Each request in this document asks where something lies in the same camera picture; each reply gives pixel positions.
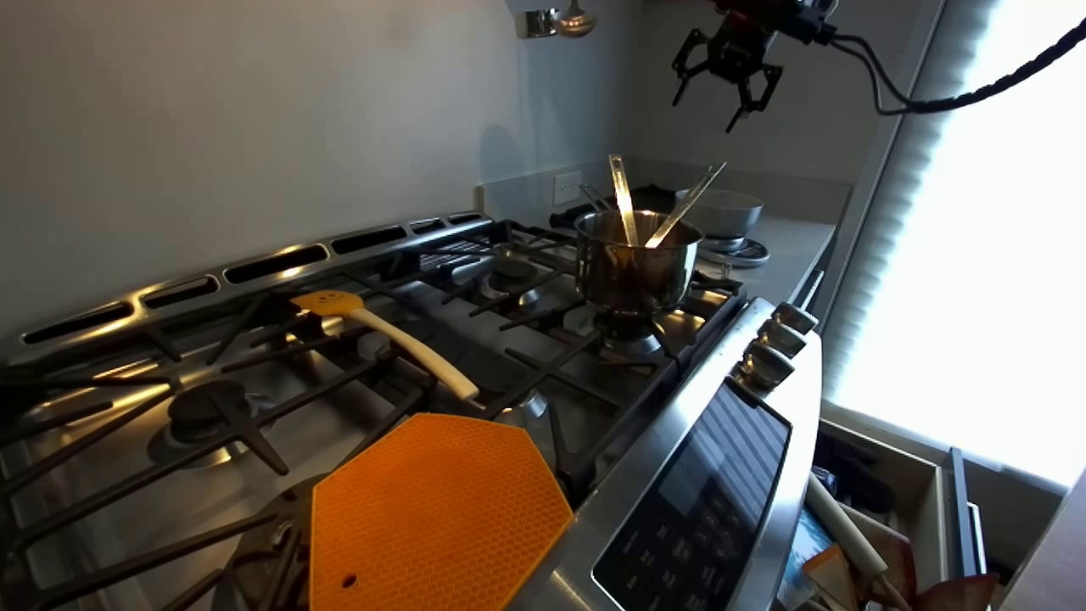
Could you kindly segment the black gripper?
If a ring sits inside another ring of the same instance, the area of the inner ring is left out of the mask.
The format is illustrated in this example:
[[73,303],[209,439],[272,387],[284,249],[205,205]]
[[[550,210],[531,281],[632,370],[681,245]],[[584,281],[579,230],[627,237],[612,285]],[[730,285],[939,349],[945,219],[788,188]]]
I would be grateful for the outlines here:
[[[767,51],[778,34],[788,34],[802,43],[827,43],[836,36],[830,10],[837,0],[712,0],[712,7],[724,16],[724,36],[748,51]],[[672,73],[679,77],[672,104],[681,101],[691,77],[718,75],[718,57],[724,40],[691,29],[672,57]],[[738,64],[730,75],[738,92],[738,104],[726,130],[736,130],[738,119],[764,112],[780,77],[780,64]]]

